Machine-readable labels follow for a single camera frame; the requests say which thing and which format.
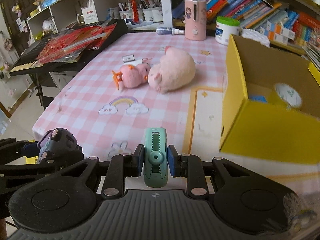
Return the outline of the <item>white bookshelf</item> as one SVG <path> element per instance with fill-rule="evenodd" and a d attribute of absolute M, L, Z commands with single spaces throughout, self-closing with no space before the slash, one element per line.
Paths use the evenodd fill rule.
<path fill-rule="evenodd" d="M 147 1 L 147 8 L 162 7 L 163 22 L 147 22 L 148 25 L 139 27 L 139 30 L 173 26 L 171 0 L 136 0 L 137 4 L 142 4 L 143 1 Z M 31 37 L 36 38 L 43 33 L 43 23 L 46 20 L 49 20 L 54 32 L 60 32 L 75 23 L 79 16 L 83 17 L 85 24 L 91 24 L 118 19 L 120 10 L 132 10 L 130 0 L 54 0 L 30 17 L 27 24 Z"/>

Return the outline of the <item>white jar green lid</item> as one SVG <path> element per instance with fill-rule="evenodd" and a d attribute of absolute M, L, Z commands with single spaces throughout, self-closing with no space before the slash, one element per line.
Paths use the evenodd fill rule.
<path fill-rule="evenodd" d="M 231 35 L 239 35 L 240 21 L 224 16 L 216 18 L 215 39 L 218 43 L 223 45 L 229 44 L 229 37 Z"/>

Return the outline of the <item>red white figurine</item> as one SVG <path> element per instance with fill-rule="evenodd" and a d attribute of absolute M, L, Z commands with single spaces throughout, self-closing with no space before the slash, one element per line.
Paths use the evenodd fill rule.
<path fill-rule="evenodd" d="M 133 21 L 135 23 L 139 22 L 139 13 L 136 0 L 130 0 L 132 13 L 133 13 Z"/>

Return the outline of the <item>white charger plug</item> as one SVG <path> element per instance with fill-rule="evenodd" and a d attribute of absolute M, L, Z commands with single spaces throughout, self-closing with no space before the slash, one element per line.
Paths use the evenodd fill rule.
<path fill-rule="evenodd" d="M 140 59 L 140 60 L 130 61 L 128 64 L 136 66 L 136 65 L 142 64 L 142 63 L 143 63 L 143 60 Z"/>

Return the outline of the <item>yellow cardboard box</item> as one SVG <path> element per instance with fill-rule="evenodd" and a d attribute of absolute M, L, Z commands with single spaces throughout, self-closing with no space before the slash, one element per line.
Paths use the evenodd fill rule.
<path fill-rule="evenodd" d="M 274 85 L 302 98 L 289 108 Z M 220 150 L 246 157 L 319 163 L 319 70 L 295 54 L 232 35 L 226 54 Z"/>

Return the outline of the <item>white pen holder cups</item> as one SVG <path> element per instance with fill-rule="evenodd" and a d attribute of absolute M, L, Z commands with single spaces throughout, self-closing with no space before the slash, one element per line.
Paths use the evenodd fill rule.
<path fill-rule="evenodd" d="M 119 11 L 121 19 L 133 20 L 132 10 L 120 10 Z M 138 9 L 138 17 L 140 21 L 160 23 L 163 22 L 163 12 L 162 7 L 153 7 L 147 9 Z"/>

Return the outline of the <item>large pink plush toy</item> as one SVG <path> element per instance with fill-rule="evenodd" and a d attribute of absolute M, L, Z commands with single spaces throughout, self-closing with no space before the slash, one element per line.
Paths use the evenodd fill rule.
<path fill-rule="evenodd" d="M 192 56 L 184 50 L 167 46 L 159 63 L 151 67 L 148 84 L 164 94 L 189 84 L 195 74 L 196 64 Z"/>

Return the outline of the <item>green correction tape dispenser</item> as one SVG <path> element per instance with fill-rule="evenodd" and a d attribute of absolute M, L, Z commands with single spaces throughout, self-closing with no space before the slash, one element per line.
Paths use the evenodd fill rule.
<path fill-rule="evenodd" d="M 164 187 L 168 182 L 166 130 L 147 128 L 144 147 L 144 182 L 148 187 Z"/>

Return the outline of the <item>pink cylindrical humidifier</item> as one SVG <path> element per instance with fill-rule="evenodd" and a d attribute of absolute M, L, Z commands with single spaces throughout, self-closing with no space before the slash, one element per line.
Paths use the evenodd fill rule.
<path fill-rule="evenodd" d="M 185 37 L 193 41 L 206 39 L 207 3 L 205 0 L 184 0 Z"/>

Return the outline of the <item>clear spray bottle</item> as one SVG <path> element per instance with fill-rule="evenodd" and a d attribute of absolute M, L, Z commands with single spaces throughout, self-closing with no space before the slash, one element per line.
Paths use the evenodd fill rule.
<path fill-rule="evenodd" d="M 158 35 L 184 35 L 184 30 L 171 27 L 158 27 L 156 33 Z"/>

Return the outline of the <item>white quilted pouch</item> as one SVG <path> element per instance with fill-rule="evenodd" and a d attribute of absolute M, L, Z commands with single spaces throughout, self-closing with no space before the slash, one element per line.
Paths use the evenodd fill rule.
<path fill-rule="evenodd" d="M 255 31 L 255 30 L 241 28 L 240 33 L 241 33 L 241 37 L 243 37 L 243 38 L 247 38 L 247 39 L 259 42 L 260 44 L 262 44 L 266 47 L 270 46 L 270 41 L 267 38 L 267 36 Z"/>

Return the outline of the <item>small pink plush chick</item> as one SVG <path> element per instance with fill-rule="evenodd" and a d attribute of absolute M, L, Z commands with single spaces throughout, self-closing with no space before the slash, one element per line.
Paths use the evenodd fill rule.
<path fill-rule="evenodd" d="M 117 72 L 112 71 L 113 81 L 117 90 L 119 90 L 120 83 L 125 88 L 136 88 L 147 83 L 150 69 L 151 67 L 148 63 L 140 63 L 136 66 L 125 64 Z"/>

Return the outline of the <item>row of leaning books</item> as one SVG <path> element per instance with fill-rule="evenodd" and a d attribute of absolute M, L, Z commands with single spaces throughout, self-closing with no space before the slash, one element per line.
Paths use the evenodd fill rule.
<path fill-rule="evenodd" d="M 207 2 L 207 29 L 215 30 L 219 17 L 239 21 L 240 27 L 260 30 L 267 22 L 294 32 L 298 45 L 315 42 L 319 38 L 319 20 L 298 10 L 284 9 L 283 3 L 268 3 L 266 0 L 204 0 Z"/>

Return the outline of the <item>small silver box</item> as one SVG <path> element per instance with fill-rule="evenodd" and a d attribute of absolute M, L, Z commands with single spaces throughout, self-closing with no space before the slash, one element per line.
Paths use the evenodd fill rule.
<path fill-rule="evenodd" d="M 135 56 L 133 54 L 125 55 L 122 57 L 124 63 L 135 61 Z"/>

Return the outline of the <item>purple grey toy car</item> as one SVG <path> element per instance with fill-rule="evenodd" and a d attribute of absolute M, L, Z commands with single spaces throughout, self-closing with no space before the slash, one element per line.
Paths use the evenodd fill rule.
<path fill-rule="evenodd" d="M 60 153 L 73 151 L 77 144 L 76 138 L 69 130 L 65 128 L 51 129 L 37 142 L 37 147 L 40 150 L 37 163 Z"/>

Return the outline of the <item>pink checkered tablecloth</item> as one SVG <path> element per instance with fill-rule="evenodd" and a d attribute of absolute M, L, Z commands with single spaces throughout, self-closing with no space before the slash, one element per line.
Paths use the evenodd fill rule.
<path fill-rule="evenodd" d="M 133 54 L 157 64 L 172 46 L 187 51 L 196 63 L 192 83 L 159 93 L 144 84 L 117 90 L 112 70 L 122 57 Z M 52 101 L 33 126 L 40 139 L 50 129 L 63 127 L 76 137 L 86 156 L 110 159 L 131 153 L 144 142 L 145 130 L 163 127 L 178 152 L 203 160 L 223 157 L 272 178 L 299 194 L 319 191 L 319 163 L 308 165 L 225 153 L 220 150 L 223 86 L 228 46 L 212 37 L 189 41 L 183 36 L 130 33 L 101 52 Z"/>

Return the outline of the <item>orange white medicine boxes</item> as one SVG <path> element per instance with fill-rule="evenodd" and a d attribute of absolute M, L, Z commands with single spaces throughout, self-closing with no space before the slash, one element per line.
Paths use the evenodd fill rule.
<path fill-rule="evenodd" d="M 266 22 L 265 27 L 260 27 L 259 33 L 265 35 L 270 41 L 278 42 L 287 45 L 289 40 L 295 39 L 295 32 L 290 29 L 284 28 L 281 25 Z"/>

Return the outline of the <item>black electronic keyboard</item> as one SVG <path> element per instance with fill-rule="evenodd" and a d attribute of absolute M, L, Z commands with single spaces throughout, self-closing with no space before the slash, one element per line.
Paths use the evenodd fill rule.
<path fill-rule="evenodd" d="M 124 20 L 65 29 L 32 44 L 10 70 L 11 76 L 51 72 L 64 64 L 81 66 L 127 33 Z"/>

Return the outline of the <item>tape roll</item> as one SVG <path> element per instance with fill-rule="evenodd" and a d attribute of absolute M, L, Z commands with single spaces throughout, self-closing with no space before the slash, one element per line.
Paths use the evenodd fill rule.
<path fill-rule="evenodd" d="M 285 83 L 276 83 L 274 85 L 277 97 L 289 108 L 300 108 L 302 106 L 302 98 L 300 94 L 291 86 Z"/>

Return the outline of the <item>red plastic bag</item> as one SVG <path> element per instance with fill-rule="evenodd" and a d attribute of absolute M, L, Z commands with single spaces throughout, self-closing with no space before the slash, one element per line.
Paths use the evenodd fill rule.
<path fill-rule="evenodd" d="M 98 50 L 116 28 L 112 25 L 96 25 L 68 30 L 51 38 L 36 58 L 37 64 L 52 62 L 73 63 L 84 50 Z"/>

